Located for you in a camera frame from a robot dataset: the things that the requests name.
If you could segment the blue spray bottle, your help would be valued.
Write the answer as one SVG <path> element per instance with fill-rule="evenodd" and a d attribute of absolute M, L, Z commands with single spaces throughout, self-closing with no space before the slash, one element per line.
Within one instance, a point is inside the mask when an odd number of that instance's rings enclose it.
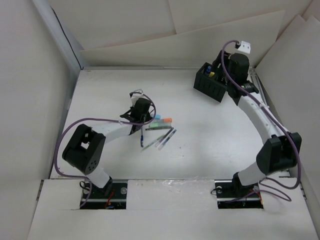
<path fill-rule="evenodd" d="M 208 76 L 208 75 L 211 73 L 211 71 L 212 71 L 212 67 L 209 65 L 209 66 L 206 68 L 204 74 L 205 74 L 206 76 Z"/>

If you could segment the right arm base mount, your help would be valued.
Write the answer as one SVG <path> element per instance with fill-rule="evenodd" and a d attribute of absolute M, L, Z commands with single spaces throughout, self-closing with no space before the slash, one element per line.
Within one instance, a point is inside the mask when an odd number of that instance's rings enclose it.
<path fill-rule="evenodd" d="M 264 208 L 258 183 L 240 187 L 231 179 L 215 180 L 210 194 L 216 197 L 219 209 Z"/>

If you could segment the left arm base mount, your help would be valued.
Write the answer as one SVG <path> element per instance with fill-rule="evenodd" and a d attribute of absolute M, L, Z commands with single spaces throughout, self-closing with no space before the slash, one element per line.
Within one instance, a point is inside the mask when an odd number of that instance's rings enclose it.
<path fill-rule="evenodd" d="M 125 210 L 127 208 L 127 180 L 114 180 L 107 195 L 93 185 L 87 201 L 90 183 L 80 181 L 79 186 L 82 189 L 79 204 L 82 210 Z"/>

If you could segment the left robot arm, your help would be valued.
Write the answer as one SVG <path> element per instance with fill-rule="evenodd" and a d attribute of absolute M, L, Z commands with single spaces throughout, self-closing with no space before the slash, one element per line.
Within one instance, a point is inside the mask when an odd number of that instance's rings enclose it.
<path fill-rule="evenodd" d="M 98 197 L 107 198 L 113 184 L 113 179 L 99 166 L 105 144 L 138 132 L 153 119 L 150 107 L 154 106 L 146 97 L 138 97 L 130 109 L 120 115 L 119 121 L 106 121 L 96 126 L 80 124 L 75 129 L 62 152 L 62 159 L 92 182 Z"/>

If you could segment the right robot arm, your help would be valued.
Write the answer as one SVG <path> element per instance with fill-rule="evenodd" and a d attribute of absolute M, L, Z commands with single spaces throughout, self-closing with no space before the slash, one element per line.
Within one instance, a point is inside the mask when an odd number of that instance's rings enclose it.
<path fill-rule="evenodd" d="M 224 78 L 228 95 L 248 116 L 258 131 L 263 146 L 257 153 L 255 162 L 233 175 L 231 191 L 243 197 L 250 187 L 269 179 L 273 173 L 297 167 L 297 188 L 301 180 L 300 148 L 302 137 L 290 132 L 270 112 L 264 104 L 258 88 L 247 80 L 249 59 L 241 53 L 227 53 L 221 50 L 212 63 L 218 78 Z"/>

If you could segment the yellow cap highlighter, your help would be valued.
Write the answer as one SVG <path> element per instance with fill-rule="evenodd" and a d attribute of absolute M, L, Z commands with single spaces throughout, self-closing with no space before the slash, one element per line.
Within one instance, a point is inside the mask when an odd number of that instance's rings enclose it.
<path fill-rule="evenodd" d="M 208 75 L 208 77 L 209 77 L 209 78 L 212 78 L 214 75 L 215 75 L 214 72 L 210 72 L 209 75 Z"/>

